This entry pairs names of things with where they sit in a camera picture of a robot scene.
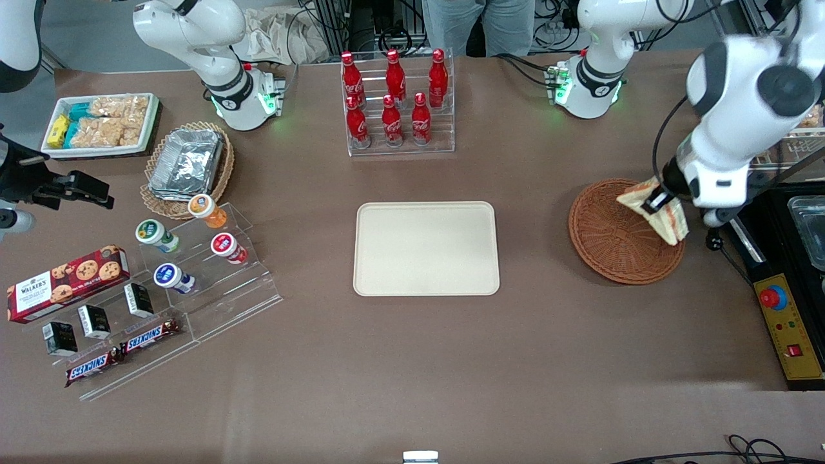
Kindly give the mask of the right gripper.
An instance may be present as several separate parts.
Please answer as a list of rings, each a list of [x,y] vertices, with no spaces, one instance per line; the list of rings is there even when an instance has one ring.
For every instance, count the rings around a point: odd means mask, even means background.
[[[12,194],[35,191],[35,203],[50,209],[59,209],[62,200],[114,208],[115,199],[109,195],[108,183],[83,171],[51,173],[49,179],[49,169],[45,166],[49,156],[15,143],[5,135],[1,135],[1,141],[6,150],[1,168],[1,241],[8,235],[27,233],[36,224],[33,213],[17,207],[20,202],[31,203],[32,197]]]

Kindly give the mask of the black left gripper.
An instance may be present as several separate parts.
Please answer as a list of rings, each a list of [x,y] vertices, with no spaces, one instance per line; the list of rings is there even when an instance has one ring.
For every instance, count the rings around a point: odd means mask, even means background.
[[[688,182],[684,179],[683,171],[679,168],[677,158],[672,157],[664,164],[659,183],[651,183],[642,192],[641,211],[647,215],[654,215],[667,206],[672,200],[693,200]]]

